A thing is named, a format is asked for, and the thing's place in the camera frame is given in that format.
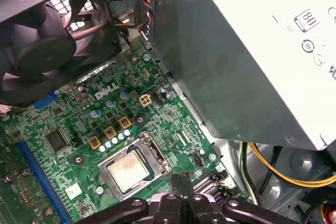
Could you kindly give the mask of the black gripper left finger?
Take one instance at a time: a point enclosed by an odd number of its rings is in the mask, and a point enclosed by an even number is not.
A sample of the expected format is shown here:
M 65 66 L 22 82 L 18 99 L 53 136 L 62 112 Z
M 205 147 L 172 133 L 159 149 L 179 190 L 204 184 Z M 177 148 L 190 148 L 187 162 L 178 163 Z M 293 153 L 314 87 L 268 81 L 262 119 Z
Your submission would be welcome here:
M 186 181 L 186 173 L 172 174 L 171 190 L 153 195 L 151 202 L 139 197 L 128 198 L 76 223 L 180 223 Z

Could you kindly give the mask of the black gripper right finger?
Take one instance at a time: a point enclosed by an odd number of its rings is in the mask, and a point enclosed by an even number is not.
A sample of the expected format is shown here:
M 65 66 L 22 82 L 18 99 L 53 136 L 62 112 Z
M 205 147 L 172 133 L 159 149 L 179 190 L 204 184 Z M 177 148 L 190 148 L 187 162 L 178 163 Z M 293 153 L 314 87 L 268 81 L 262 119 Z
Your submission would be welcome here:
M 210 195 L 194 191 L 187 171 L 180 173 L 180 180 L 190 223 L 293 223 L 287 217 L 241 198 L 231 197 L 217 204 Z

